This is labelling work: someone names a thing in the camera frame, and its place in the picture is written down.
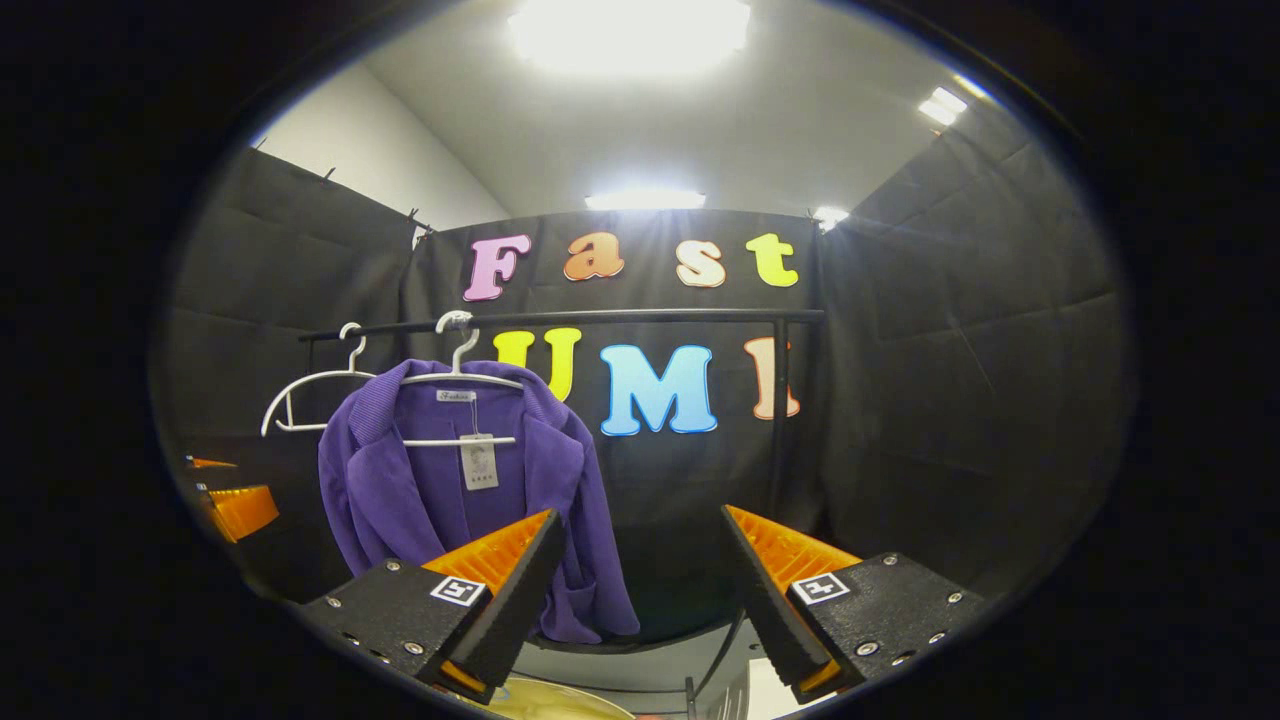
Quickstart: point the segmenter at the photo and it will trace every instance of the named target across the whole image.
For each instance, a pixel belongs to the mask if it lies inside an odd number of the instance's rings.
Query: ceiling
[[[851,209],[934,140],[916,106],[951,73],[865,18],[748,0],[746,46],[682,77],[566,76],[517,56],[520,0],[471,0],[365,63],[513,217],[634,187],[707,208]]]

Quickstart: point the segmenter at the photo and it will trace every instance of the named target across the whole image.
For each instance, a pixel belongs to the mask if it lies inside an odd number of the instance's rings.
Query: purple jacket
[[[586,425],[538,375],[504,363],[463,363],[462,372],[517,380],[524,393],[467,380],[399,384],[448,370],[436,361],[406,360],[371,378],[329,419],[320,438],[320,493],[352,573],[392,556],[421,565],[554,507],[564,520],[567,547],[543,606],[543,634],[598,643],[596,629],[637,633]],[[439,402],[439,389],[477,393],[479,430],[472,405]],[[457,447],[403,443],[476,432],[516,438],[515,445],[493,446],[495,488],[466,489]]]

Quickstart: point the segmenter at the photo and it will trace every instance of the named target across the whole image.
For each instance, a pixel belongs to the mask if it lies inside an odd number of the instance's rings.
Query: clothes rack
[[[785,452],[783,452],[783,430],[787,419],[787,384],[790,378],[790,363],[787,357],[787,336],[791,324],[820,324],[826,316],[822,310],[782,310],[782,309],[704,309],[704,307],[672,307],[672,309],[658,309],[658,310],[572,310],[561,313],[511,313],[511,314],[495,314],[495,315],[474,315],[466,323],[465,327],[470,328],[494,328],[494,327],[522,327],[522,325],[584,325],[584,324],[600,324],[600,323],[771,323],[773,325],[773,425],[771,437],[771,464],[769,464],[769,483],[768,483],[768,514],[769,516],[776,516],[776,509],[778,506],[778,495],[782,488],[782,474],[786,468]],[[360,337],[360,336],[375,336],[375,334],[410,334],[410,333],[434,333],[436,328],[438,318],[429,320],[422,320],[419,323],[390,323],[385,325],[367,325],[358,329],[352,329],[347,333],[347,337]],[[307,343],[307,372],[310,373],[310,364],[312,350],[316,342],[321,341],[334,341],[338,340],[338,332],[316,332],[307,333],[298,337],[300,342]],[[728,648],[732,646],[733,639],[737,637],[739,629],[742,626],[745,619],[745,612],[739,609],[737,615],[730,623],[728,633],[724,635],[724,641],[721,643],[719,650],[716,653],[716,659],[712,661],[710,666],[707,669],[707,674],[703,676],[698,685],[694,685],[692,678],[685,678],[684,689],[658,689],[658,691],[645,691],[645,689],[625,689],[625,688],[600,688],[590,685],[575,685],[572,683],[559,683],[567,687],[580,687],[584,689],[596,689],[608,691],[617,693],[680,693],[685,694],[686,710],[684,711],[690,719],[695,715],[695,701],[698,696],[701,694],[703,689],[710,682],[712,675],[719,669],[721,662],[728,653]],[[662,715],[676,715],[678,712],[663,712]]]

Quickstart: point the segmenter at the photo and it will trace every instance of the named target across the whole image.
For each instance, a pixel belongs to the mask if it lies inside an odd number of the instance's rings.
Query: yellow plate
[[[494,691],[489,705],[480,707],[512,720],[635,720],[635,715],[604,698],[527,678],[509,678]]]

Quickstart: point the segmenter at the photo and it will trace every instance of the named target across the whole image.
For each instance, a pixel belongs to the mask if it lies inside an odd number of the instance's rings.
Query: foam letter
[[[676,246],[676,260],[680,260],[676,277],[690,287],[719,287],[727,277],[724,265],[716,261],[721,256],[714,242],[686,240]]]
[[[707,396],[710,350],[699,345],[677,347],[660,380],[644,352],[634,345],[611,345],[600,351],[600,359],[609,365],[609,418],[600,423],[604,434],[634,436],[640,432],[640,421],[631,414],[632,400],[653,432],[662,429],[672,404],[676,405],[671,419],[673,432],[707,433],[716,429],[717,420]]]
[[[608,278],[622,272],[618,236],[593,232],[568,245],[571,258],[564,261],[564,277],[571,281]]]
[[[746,249],[755,252],[755,270],[760,273],[760,279],[773,287],[791,287],[800,279],[799,273],[782,265],[782,256],[794,255],[795,249],[780,242],[777,233],[762,234],[748,242]]]
[[[577,328],[552,328],[543,336],[552,346],[552,382],[547,383],[556,400],[564,402],[568,391],[573,389],[573,346],[582,340]]]
[[[498,361],[508,365],[527,368],[529,346],[534,343],[534,333],[526,331],[511,331],[498,333],[493,337],[493,346],[498,348]]]
[[[462,292],[462,300],[475,302],[494,300],[502,295],[502,288],[495,282],[497,275],[500,274],[503,281],[509,281],[516,272],[516,252],[525,255],[530,247],[532,242],[527,234],[472,242],[471,250],[476,254],[476,261],[471,266],[471,287]]]
[[[760,389],[760,401],[751,409],[751,414],[762,420],[773,419],[773,338],[758,337],[746,341],[742,350],[755,360],[755,382]],[[791,386],[787,386],[787,418],[800,413],[800,401],[791,397]]]

